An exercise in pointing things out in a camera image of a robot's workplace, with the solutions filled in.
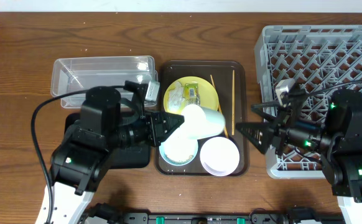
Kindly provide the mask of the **yellow round plate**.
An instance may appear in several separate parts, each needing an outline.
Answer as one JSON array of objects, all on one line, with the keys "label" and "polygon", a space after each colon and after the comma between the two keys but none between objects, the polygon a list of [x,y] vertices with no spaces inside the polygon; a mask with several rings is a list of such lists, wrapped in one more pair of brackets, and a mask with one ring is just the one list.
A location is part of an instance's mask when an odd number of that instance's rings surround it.
[{"label": "yellow round plate", "polygon": [[[167,102],[169,97],[169,91],[175,88],[175,83],[179,82],[183,86],[183,97],[184,97],[184,86],[186,83],[198,83],[198,91],[200,95],[200,105],[201,107],[209,108],[211,110],[218,109],[219,98],[216,90],[213,88],[212,84],[206,81],[203,78],[199,77],[182,77],[172,82],[169,87],[166,89],[163,96],[163,106],[166,112],[169,112]],[[174,114],[181,114],[182,110],[185,108],[185,99],[181,105],[181,108],[178,112],[174,112]]]}]

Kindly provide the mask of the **pink white bowl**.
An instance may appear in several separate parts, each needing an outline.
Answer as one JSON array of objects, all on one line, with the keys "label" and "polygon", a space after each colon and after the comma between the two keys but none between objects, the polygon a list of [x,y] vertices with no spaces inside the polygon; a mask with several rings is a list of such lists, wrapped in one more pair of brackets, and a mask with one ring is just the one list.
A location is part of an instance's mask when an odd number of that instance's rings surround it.
[{"label": "pink white bowl", "polygon": [[239,150],[224,137],[207,140],[200,149],[200,162],[211,175],[223,177],[233,173],[239,164]]}]

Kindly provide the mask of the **light blue bowl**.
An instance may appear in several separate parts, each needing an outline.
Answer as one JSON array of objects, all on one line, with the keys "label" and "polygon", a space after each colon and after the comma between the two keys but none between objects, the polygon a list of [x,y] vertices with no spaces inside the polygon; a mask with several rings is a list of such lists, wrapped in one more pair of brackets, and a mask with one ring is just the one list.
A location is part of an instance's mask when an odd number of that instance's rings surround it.
[{"label": "light blue bowl", "polygon": [[198,152],[198,141],[185,136],[171,135],[159,146],[160,156],[172,166],[184,166],[194,160]]}]

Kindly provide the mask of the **green yellow snack wrapper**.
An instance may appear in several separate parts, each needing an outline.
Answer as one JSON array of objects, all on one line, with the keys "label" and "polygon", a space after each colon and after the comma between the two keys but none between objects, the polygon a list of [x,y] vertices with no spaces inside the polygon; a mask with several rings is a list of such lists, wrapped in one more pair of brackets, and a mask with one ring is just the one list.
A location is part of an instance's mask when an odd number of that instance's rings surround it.
[{"label": "green yellow snack wrapper", "polygon": [[185,106],[200,105],[198,83],[186,83],[184,86]]}]

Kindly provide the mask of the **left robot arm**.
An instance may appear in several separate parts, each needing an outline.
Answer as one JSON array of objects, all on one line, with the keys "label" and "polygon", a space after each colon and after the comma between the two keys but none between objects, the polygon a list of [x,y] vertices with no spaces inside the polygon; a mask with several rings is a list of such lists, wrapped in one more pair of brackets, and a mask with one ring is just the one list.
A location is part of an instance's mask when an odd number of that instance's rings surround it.
[{"label": "left robot arm", "polygon": [[119,86],[97,86],[84,90],[81,110],[67,116],[61,144],[46,167],[35,132],[39,110],[55,101],[41,103],[31,119],[31,135],[44,173],[46,188],[37,223],[84,223],[100,217],[120,223],[121,215],[107,204],[88,210],[98,186],[110,169],[133,169],[148,165],[151,148],[165,142],[185,121],[182,115],[147,111],[146,84],[127,82],[133,93],[122,98]]}]

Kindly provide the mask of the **white paper cup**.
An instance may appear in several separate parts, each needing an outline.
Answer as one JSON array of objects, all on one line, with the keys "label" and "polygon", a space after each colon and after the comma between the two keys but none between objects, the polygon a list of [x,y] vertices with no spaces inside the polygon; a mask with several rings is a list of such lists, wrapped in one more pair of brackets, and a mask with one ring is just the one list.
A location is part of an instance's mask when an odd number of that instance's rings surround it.
[{"label": "white paper cup", "polygon": [[225,130],[225,117],[215,110],[198,105],[188,105],[182,110],[184,123],[181,132],[190,139],[205,139]]}]

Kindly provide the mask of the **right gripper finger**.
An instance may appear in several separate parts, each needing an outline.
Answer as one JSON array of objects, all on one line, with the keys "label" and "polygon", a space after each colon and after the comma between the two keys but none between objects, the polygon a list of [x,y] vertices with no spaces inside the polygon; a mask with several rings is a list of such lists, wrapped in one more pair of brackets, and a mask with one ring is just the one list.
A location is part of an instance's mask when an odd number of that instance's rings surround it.
[{"label": "right gripper finger", "polygon": [[259,104],[253,104],[251,105],[251,111],[258,114],[261,118],[264,120],[270,122],[270,123],[280,123],[280,118],[277,116],[273,116],[269,113],[265,112],[266,108],[275,108],[277,109],[280,106],[278,101],[270,101],[265,103],[259,103]]},{"label": "right gripper finger", "polygon": [[235,129],[246,137],[261,154],[267,152],[274,137],[271,123],[236,123]]}]

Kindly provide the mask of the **white tissue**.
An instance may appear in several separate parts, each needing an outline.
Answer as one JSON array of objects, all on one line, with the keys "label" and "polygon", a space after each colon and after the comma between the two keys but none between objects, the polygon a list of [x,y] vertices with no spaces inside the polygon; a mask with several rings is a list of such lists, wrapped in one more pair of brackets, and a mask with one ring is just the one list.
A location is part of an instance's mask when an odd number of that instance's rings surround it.
[{"label": "white tissue", "polygon": [[169,97],[167,102],[169,112],[178,112],[178,110],[181,108],[183,101],[183,86],[181,83],[176,82],[175,88],[169,91]]}]

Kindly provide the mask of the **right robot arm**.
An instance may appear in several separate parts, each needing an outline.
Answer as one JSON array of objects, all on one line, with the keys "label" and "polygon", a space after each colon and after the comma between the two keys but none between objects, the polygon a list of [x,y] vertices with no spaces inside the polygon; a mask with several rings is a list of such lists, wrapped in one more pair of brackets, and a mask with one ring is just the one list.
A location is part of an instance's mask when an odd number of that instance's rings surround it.
[{"label": "right robot arm", "polygon": [[345,223],[362,223],[362,93],[334,91],[323,124],[300,118],[307,94],[283,93],[278,103],[252,105],[261,123],[237,123],[235,128],[261,154],[287,145],[320,154],[322,173],[337,197]]}]

